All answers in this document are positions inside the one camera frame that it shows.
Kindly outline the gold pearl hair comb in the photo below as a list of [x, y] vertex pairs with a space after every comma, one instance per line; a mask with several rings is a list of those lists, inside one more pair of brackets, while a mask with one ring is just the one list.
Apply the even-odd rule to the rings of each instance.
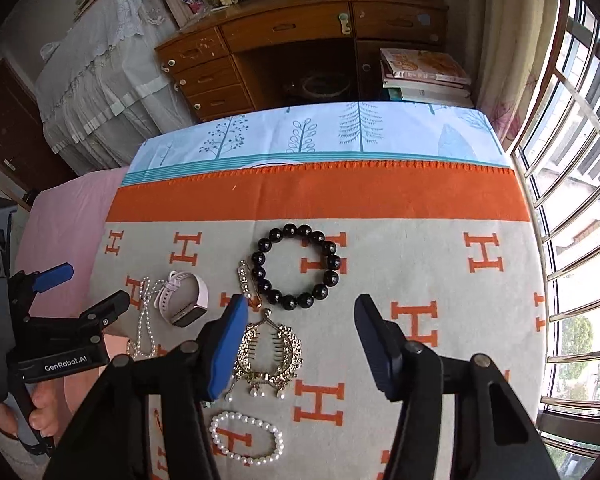
[[234, 400], [234, 389], [240, 382], [256, 399], [271, 393], [284, 400], [302, 364], [302, 343], [297, 334], [290, 326], [277, 324], [270, 309], [263, 309], [258, 322], [246, 325], [224, 401]]

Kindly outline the orange grey H blanket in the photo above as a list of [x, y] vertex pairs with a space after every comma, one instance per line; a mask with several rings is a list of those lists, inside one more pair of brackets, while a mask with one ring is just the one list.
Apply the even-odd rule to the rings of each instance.
[[265, 466], [216, 461], [225, 479], [378, 479], [400, 408], [376, 388], [354, 327], [355, 298], [440, 354], [490, 356], [529, 414], [539, 407], [544, 284], [535, 235], [512, 170], [441, 160], [349, 160], [252, 166], [118, 189], [90, 294], [123, 289], [114, 332], [133, 336], [142, 278], [199, 275], [210, 318], [238, 292], [238, 264], [268, 232], [306, 224], [335, 244], [340, 281], [309, 309], [272, 310], [302, 344], [283, 396], [240, 382], [219, 410], [272, 422], [285, 452]]

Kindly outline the white blue tree sheet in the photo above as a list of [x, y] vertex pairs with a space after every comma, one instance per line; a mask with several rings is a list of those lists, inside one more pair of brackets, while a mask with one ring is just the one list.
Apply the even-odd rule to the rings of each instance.
[[239, 114], [156, 136], [140, 146], [122, 183], [356, 160], [508, 165], [488, 118], [478, 110], [347, 102]]

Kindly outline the beige floral curtain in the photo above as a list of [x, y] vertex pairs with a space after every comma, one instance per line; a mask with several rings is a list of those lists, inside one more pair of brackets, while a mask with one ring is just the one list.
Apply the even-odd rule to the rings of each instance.
[[444, 0], [446, 47], [472, 81], [471, 99], [508, 148], [538, 96], [559, 0]]

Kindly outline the pink smart watch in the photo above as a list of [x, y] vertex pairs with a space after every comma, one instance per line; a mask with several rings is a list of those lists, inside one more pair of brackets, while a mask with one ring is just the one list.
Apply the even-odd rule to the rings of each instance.
[[196, 274], [171, 271], [159, 286], [154, 306], [172, 326], [184, 328], [208, 311], [209, 293], [206, 283]]

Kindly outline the white lace furniture cover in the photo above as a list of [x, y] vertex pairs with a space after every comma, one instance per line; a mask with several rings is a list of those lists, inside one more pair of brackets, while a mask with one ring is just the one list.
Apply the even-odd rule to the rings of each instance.
[[97, 0], [35, 81], [43, 134], [79, 176], [129, 165], [161, 133], [193, 125], [156, 49], [176, 26], [162, 0]]

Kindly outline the pearl safety pin brooch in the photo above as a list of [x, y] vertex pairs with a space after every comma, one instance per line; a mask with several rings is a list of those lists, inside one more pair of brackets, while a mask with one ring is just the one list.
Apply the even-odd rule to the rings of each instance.
[[242, 296], [244, 296], [253, 312], [259, 312], [262, 299], [257, 290], [257, 284], [251, 275], [251, 268], [246, 260], [240, 260], [236, 270]]

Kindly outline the wooden desk with drawers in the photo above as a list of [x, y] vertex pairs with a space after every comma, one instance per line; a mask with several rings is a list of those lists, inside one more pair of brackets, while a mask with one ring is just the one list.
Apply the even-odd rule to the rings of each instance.
[[378, 101], [380, 51], [442, 51], [442, 0], [246, 0], [188, 24], [157, 58], [201, 122], [289, 105]]

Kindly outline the stack of books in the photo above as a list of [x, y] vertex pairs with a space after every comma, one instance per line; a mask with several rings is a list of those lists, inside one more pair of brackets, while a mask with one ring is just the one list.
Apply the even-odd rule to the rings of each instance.
[[471, 79], [451, 55], [414, 49], [380, 50], [382, 86], [400, 100], [473, 108]]

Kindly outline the dark wooden door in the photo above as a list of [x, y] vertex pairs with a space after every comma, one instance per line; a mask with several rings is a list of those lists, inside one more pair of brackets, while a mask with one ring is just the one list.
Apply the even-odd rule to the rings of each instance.
[[0, 169], [26, 192], [76, 177], [46, 142], [38, 104], [5, 60], [0, 61]]

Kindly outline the window with metal bars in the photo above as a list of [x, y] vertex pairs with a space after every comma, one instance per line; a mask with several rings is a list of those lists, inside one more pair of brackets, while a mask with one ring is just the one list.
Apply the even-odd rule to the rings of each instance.
[[558, 474], [600, 457], [600, 21], [558, 0], [538, 99], [510, 147], [538, 232], [547, 336], [539, 433]]

